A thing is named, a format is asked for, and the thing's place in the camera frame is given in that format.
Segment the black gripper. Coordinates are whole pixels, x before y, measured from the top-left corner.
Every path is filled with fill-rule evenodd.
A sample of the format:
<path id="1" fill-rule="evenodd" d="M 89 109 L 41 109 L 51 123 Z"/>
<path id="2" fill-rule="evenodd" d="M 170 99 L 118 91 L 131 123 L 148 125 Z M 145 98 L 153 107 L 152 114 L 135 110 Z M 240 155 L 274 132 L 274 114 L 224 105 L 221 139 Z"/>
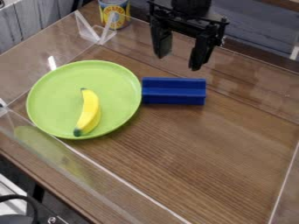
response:
<path id="1" fill-rule="evenodd" d="M 161 59 L 172 50 L 172 32 L 194 38 L 188 67 L 201 69 L 214 46 L 222 43 L 229 21 L 210 9 L 210 0 L 148 0 L 153 53 Z"/>

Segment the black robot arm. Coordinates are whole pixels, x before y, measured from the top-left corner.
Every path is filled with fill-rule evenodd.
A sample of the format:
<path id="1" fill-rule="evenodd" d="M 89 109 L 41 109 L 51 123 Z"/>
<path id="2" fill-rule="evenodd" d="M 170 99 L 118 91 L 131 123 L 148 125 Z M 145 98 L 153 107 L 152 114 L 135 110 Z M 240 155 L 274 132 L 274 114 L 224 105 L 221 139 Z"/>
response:
<path id="1" fill-rule="evenodd" d="M 222 45 L 228 19 L 210 11 L 210 0 L 170 0 L 169 6 L 154 0 L 146 2 L 156 57 L 161 59 L 170 53 L 173 32 L 177 32 L 194 39 L 188 68 L 200 70 L 209 61 L 213 48 Z"/>

